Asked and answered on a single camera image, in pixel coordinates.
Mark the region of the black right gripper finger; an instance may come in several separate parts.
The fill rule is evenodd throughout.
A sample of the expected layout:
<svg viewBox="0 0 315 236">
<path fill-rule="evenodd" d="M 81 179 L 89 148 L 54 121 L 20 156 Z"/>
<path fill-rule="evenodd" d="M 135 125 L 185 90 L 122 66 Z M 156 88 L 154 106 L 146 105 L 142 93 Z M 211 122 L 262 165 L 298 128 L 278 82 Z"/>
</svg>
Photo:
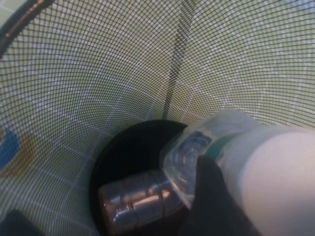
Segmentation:
<svg viewBox="0 0 315 236">
<path fill-rule="evenodd" d="M 192 236 L 261 235 L 229 194 L 218 165 L 206 155 L 197 161 L 190 233 Z"/>
</svg>

